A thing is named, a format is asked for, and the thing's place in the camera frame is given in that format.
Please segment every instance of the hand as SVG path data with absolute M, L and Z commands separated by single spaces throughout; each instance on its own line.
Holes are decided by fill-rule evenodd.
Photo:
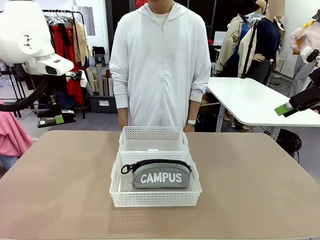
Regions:
M 266 58 L 264 56 L 262 56 L 260 53 L 257 53 L 255 55 L 253 55 L 252 60 L 258 61 L 258 62 L 263 62 L 264 60 L 266 60 Z
M 195 132 L 195 125 L 188 123 L 183 131 L 185 133 L 194 133 Z
M 294 52 L 295 54 L 300 54 L 300 51 L 301 51 L 301 48 L 300 48 L 299 46 L 297 46 L 297 47 L 293 50 L 293 52 Z

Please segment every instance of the white lettering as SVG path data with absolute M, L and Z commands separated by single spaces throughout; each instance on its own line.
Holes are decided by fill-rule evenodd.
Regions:
M 169 174 L 167 172 L 162 173 L 162 182 L 165 183 L 166 179 L 169 177 Z
M 177 183 L 181 183 L 181 182 L 182 182 L 181 177 L 182 177 L 182 174 L 181 174 L 181 173 L 177 173 L 177 174 L 176 174 L 176 182 L 177 182 Z
M 176 174 L 169 172 L 169 181 L 170 183 L 174 183 L 176 181 Z
M 162 178 L 161 178 L 162 172 L 159 172 L 159 174 L 157 175 L 156 173 L 153 174 L 153 178 L 154 178 L 154 182 L 162 182 Z
M 154 183 L 154 180 L 152 179 L 152 174 L 151 173 L 149 173 L 146 183 L 148 184 L 149 182 Z
M 141 176 L 140 181 L 141 181 L 142 184 L 145 184 L 145 183 L 147 182 L 147 180 L 143 180 L 144 177 L 146 178 L 146 177 L 147 177 L 147 174 L 143 174 L 143 175 Z

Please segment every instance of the blue jeans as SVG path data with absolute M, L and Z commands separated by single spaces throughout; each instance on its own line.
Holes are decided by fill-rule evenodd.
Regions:
M 9 170 L 18 160 L 16 156 L 7 156 L 0 154 L 0 163 L 5 170 Z

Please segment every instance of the zipper pull ring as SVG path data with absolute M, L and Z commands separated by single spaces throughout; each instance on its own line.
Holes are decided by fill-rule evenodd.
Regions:
M 121 168 L 121 173 L 122 174 L 128 174 L 131 170 L 132 170 L 132 166 L 133 165 L 124 165 L 122 168 Z

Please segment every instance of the pouch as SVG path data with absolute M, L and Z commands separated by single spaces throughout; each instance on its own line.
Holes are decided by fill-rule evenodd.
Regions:
M 122 174 L 132 171 L 132 183 L 137 189 L 186 188 L 191 167 L 184 161 L 150 159 L 124 165 Z

